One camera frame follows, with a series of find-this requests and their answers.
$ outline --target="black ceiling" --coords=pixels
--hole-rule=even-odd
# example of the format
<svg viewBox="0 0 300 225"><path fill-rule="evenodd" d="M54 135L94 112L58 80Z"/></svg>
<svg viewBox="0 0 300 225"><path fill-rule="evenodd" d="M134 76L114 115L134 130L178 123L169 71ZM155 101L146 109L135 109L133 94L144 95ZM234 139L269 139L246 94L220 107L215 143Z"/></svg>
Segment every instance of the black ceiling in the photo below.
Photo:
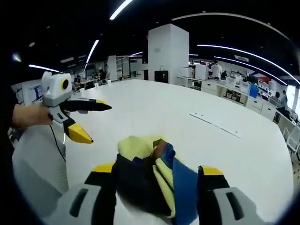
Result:
<svg viewBox="0 0 300 225"><path fill-rule="evenodd" d="M6 16L3 29L7 30L4 33L7 34L5 43L10 49L9 54L18 52L22 58L22 63L8 64L13 82L41 77L43 71L29 69L29 64L59 71L74 63L84 65L85 61L79 62L78 56L86 55L87 58L96 39L99 39L99 44L90 62L105 60L108 55L131 55L141 51L147 54L148 31L167 23L189 32L190 53L199 54L199 58L221 56L235 59L234 54L237 54L249 58L249 64L275 76L287 75L247 54L196 45L228 46L264 57L289 73L299 75L296 57L300 46L297 34L299 18L297 8L286 1L285 4L277 4L263 0L133 0L115 20L110 21L109 17L123 1L51 1L40 5L28 1L12 2L13 6L7 9L10 16ZM206 15L171 21L175 17L203 11L244 15L270 23L290 40L266 26L232 16ZM31 42L35 42L33 47L29 47ZM64 64L60 62L69 57L75 60Z"/></svg>

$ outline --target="blue cloth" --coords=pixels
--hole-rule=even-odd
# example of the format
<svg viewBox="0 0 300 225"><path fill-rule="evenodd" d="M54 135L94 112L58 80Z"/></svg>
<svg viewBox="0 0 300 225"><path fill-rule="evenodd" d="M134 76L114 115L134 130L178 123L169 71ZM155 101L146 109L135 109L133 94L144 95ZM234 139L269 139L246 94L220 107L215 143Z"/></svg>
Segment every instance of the blue cloth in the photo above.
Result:
<svg viewBox="0 0 300 225"><path fill-rule="evenodd" d="M256 98L256 97L257 97L257 94L258 94L258 87L256 87L255 85L252 84L251 87L250 87L249 95L250 95L251 97Z"/></svg>
<svg viewBox="0 0 300 225"><path fill-rule="evenodd" d="M161 159L173 172L176 216L172 223L174 225L189 225L198 217L198 174L175 158L175 151L169 143Z"/></svg>

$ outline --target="cable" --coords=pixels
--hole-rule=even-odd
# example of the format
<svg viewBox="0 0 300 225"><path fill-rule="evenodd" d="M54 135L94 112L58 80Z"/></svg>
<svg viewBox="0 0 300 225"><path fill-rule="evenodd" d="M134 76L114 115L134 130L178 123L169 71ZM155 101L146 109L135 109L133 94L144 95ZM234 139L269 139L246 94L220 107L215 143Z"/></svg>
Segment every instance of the cable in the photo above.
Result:
<svg viewBox="0 0 300 225"><path fill-rule="evenodd" d="M63 160L66 162L66 159L63 157L63 155L62 155L62 153L61 153L61 151L60 151L60 148L58 147L58 144L57 144L57 140L56 140L56 137L55 137L54 131L53 131L53 129L52 129L52 127L51 127L51 125L49 125L49 126L50 126L50 128L51 128L51 131L52 131L53 137L54 137L54 139L55 139L55 144L56 144L56 147L57 147L58 151L60 152L60 155L61 155L62 159L63 159Z"/></svg>

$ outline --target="human hand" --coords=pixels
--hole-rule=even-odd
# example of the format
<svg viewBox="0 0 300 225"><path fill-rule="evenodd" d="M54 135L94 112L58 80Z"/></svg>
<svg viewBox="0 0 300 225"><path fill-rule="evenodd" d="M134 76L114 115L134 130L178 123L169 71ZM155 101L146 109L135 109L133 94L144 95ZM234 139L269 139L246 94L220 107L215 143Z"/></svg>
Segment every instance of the human hand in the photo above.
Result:
<svg viewBox="0 0 300 225"><path fill-rule="evenodd" d="M27 128L34 125L50 125L52 121L48 116L48 107L38 103L29 106L15 105L12 123L16 127Z"/></svg>

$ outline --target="cabinet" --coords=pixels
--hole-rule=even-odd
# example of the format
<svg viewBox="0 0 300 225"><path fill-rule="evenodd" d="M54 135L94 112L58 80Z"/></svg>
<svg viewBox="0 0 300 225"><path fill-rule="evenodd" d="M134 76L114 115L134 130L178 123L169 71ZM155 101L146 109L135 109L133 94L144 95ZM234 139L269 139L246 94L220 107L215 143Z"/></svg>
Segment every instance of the cabinet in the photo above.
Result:
<svg viewBox="0 0 300 225"><path fill-rule="evenodd" d="M250 98L248 97L248 100L247 100L247 103L246 103L246 108L258 113L258 114L261 114L261 111L262 111L262 107L263 107L263 104L253 98Z"/></svg>
<svg viewBox="0 0 300 225"><path fill-rule="evenodd" d="M218 86L213 83L202 82L201 91L212 95L218 95Z"/></svg>
<svg viewBox="0 0 300 225"><path fill-rule="evenodd" d="M275 113L276 113L276 109L273 106L263 104L262 111L261 111L262 116L264 116L265 118L273 121Z"/></svg>

